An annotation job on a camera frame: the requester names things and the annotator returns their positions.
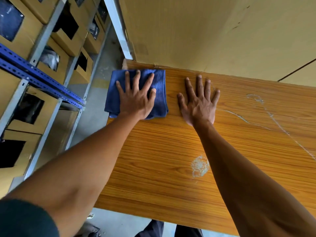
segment finger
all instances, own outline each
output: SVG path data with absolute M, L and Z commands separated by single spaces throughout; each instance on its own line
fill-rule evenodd
M 185 103 L 184 96 L 181 93 L 179 93 L 177 97 L 178 97 L 178 104 L 179 104 L 180 111 L 182 112 L 183 110 L 188 109 L 188 106 Z
M 133 92 L 139 91 L 139 79 L 140 79 L 140 70 L 136 71 L 136 75 L 133 79 Z
M 204 97 L 204 88 L 203 88 L 203 82 L 202 82 L 202 76 L 197 76 L 197 96 L 198 97 Z
M 206 80 L 205 82 L 204 97 L 207 100 L 211 100 L 211 80 Z
M 156 98 L 156 89 L 152 88 L 149 94 L 149 99 L 148 99 L 148 103 L 149 103 L 149 106 L 151 107 L 151 110 L 154 107 L 155 98 Z
M 125 92 L 131 90 L 131 83 L 130 83 L 130 73 L 125 71 Z
M 117 87 L 117 89 L 118 89 L 118 92 L 119 92 L 120 97 L 121 97 L 122 95 L 124 95 L 124 91 L 123 91 L 123 89 L 122 89 L 122 87 L 121 87 L 121 84 L 119 83 L 118 80 L 116 81 L 116 87 Z
M 185 87 L 186 87 L 186 93 L 188 95 L 189 101 L 193 100 L 196 97 L 196 95 L 194 93 L 193 87 L 188 77 L 185 79 Z
M 144 84 L 144 86 L 143 86 L 143 88 L 142 88 L 142 91 L 143 91 L 144 93 L 147 93 L 147 92 L 148 92 L 148 90 L 149 90 L 149 88 L 150 88 L 150 86 L 151 86 L 151 84 L 152 84 L 152 82 L 153 82 L 154 76 L 155 76 L 155 75 L 152 73 L 152 74 L 150 74 L 150 76 L 148 77 L 146 83 Z
M 214 105 L 217 104 L 217 102 L 218 102 L 218 100 L 219 100 L 220 93 L 221 93 L 221 92 L 220 92 L 218 89 L 215 91 L 215 95 L 214 95 L 214 97 L 213 97 L 213 99 L 212 99 L 212 103 L 213 103 Z

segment wood grain pattern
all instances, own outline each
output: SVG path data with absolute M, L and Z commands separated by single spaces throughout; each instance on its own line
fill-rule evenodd
M 127 66 L 153 68 L 133 61 Z M 183 121 L 176 95 L 185 92 L 185 77 L 195 83 L 197 74 L 166 68 L 167 117 L 135 126 L 95 207 L 238 235 L 212 172 L 192 176 L 192 162 L 205 153 L 194 129 Z M 316 216 L 315 88 L 202 76 L 221 90 L 215 120 L 219 133 Z

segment blue towel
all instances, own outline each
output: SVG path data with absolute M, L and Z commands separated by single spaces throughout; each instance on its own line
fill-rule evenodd
M 107 98 L 105 102 L 104 111 L 110 113 L 111 118 L 116 118 L 120 113 L 119 105 L 119 91 L 117 90 L 115 82 L 118 80 L 121 84 L 121 87 L 125 91 L 125 71 L 126 70 L 116 70 L 112 72 L 109 90 L 107 92 Z M 136 75 L 136 70 L 129 70 L 131 88 L 133 87 L 133 78 Z M 149 75 L 154 73 L 154 79 L 151 84 L 151 87 L 148 91 L 147 96 L 152 88 L 156 88 L 156 98 L 155 104 L 152 111 L 146 117 L 146 119 L 152 119 L 155 117 L 165 117 L 168 113 L 168 106 L 166 100 L 166 71 L 165 70 L 150 70 L 144 69 L 140 71 L 140 80 L 139 80 L 139 89 L 141 90 L 148 79 Z

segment metal shelving rack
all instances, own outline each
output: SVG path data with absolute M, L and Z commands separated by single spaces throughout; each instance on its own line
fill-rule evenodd
M 30 54 L 30 57 L 28 59 L 29 63 L 32 64 L 33 66 L 36 66 L 38 61 L 39 61 L 39 58 L 45 48 L 45 45 L 52 33 L 52 30 L 65 6 L 65 2 L 67 0 L 59 0 L 52 16 L 51 16 L 51 19 L 49 21 L 49 23 L 47 25 L 45 25 L 43 28 L 42 28 L 42 31 L 40 33 L 40 35 L 38 36 L 37 38 L 37 41 L 32 49 L 32 52 Z M 74 88 L 74 91 L 77 95 L 79 95 L 80 97 L 82 97 L 82 99 L 84 100 L 84 103 L 85 103 L 85 100 L 87 98 L 87 95 L 88 95 L 88 92 L 89 92 L 89 89 L 90 89 L 90 86 L 91 86 L 91 82 L 93 80 L 93 77 L 94 77 L 94 74 L 95 74 L 95 71 L 96 71 L 96 68 L 97 68 L 97 65 L 98 65 L 98 62 L 100 60 L 100 57 L 101 57 L 101 54 L 102 54 L 102 50 L 104 48 L 104 44 L 105 44 L 105 40 L 107 38 L 107 34 L 108 34 L 108 31 L 109 31 L 109 28 L 111 26 L 111 23 L 108 25 L 107 27 L 107 30 L 105 30 L 105 37 L 104 37 L 104 40 L 103 40 L 103 43 L 102 43 L 102 46 L 101 46 L 101 50 L 99 52 L 98 55 L 90 55 L 92 60 L 93 60 L 93 70 L 92 70 L 92 74 L 91 74 L 91 78 L 90 78 L 90 82 L 89 84 L 87 84 L 87 86 L 85 88 Z M 64 81 L 64 86 L 65 87 L 68 87 L 68 84 L 69 84 L 69 81 L 70 81 L 70 78 L 73 74 L 73 71 L 74 71 L 74 68 L 75 68 L 75 65 L 77 63 L 77 60 L 78 60 L 78 57 L 79 56 L 76 56 L 76 57 L 70 57 L 69 59 L 69 62 L 68 62 L 68 67 L 67 67 L 67 72 L 66 72 L 66 78 L 65 78 L 65 81 Z M 7 125 L 7 123 L 9 122 L 10 120 L 10 117 L 12 116 L 15 108 L 16 108 L 16 105 L 18 104 L 19 100 L 21 99 L 22 95 L 24 94 L 25 90 L 26 90 L 26 87 L 28 85 L 28 81 L 27 80 L 24 80 L 24 79 L 21 79 L 16 91 L 14 92 L 14 95 L 12 97 L 12 99 L 10 100 L 7 108 L 6 108 L 6 111 L 4 112 L 2 118 L 0 119 L 0 132 L 2 133 Z M 49 131 L 53 125 L 53 122 L 56 118 L 56 115 L 58 113 L 58 110 L 62 104 L 62 99 L 59 98 L 58 99 L 58 102 L 55 106 L 55 109 L 53 111 L 53 114 L 46 126 L 46 129 L 44 131 L 44 133 L 42 134 L 41 138 L 40 138 L 40 141 L 37 145 L 37 148 L 34 152 L 34 154 L 32 155 L 31 159 L 30 159 L 30 162 L 28 164 L 28 167 L 26 168 L 26 171 L 24 173 L 23 176 L 18 176 L 18 177 L 15 177 L 11 183 L 11 186 L 10 186 L 10 189 L 9 191 L 11 191 L 12 189 L 14 189 L 17 185 L 19 185 L 22 181 L 24 181 L 26 178 L 28 178 L 34 171 L 34 168 L 35 168 L 35 165 L 37 163 L 37 160 L 40 156 L 40 153 L 42 151 L 42 148 L 45 144 L 45 141 L 47 139 L 47 136 L 49 134 Z M 81 114 L 82 112 L 84 111 L 84 107 L 82 109 L 79 110 L 78 114 L 77 114 L 77 118 L 74 122 L 74 125 L 72 127 L 72 131 L 69 135 L 69 138 L 68 138 L 68 141 L 67 141 L 67 144 L 66 144 L 66 148 L 65 149 L 68 149 L 70 147 L 70 144 L 71 144 L 71 141 L 72 141 L 72 138 L 73 138 L 73 135 L 75 133 L 75 130 L 77 128 L 77 125 L 78 125 L 78 122 L 79 122 L 79 119 L 81 117 Z

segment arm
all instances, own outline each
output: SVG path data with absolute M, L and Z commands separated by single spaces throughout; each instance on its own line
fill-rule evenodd
M 117 82 L 119 116 L 40 168 L 6 198 L 21 199 L 42 207 L 55 221 L 61 237 L 74 236 L 107 183 L 128 134 L 152 110 L 156 90 L 152 89 L 149 99 L 147 92 L 153 78 L 152 74 L 139 90 L 138 71 L 131 90 L 126 72 L 126 93 Z
M 201 76 L 195 95 L 186 80 L 188 105 L 178 95 L 181 113 L 199 135 L 216 184 L 242 237 L 316 236 L 314 217 L 281 185 L 234 149 L 215 130 L 219 90 L 211 99 L 210 81 L 205 90 Z

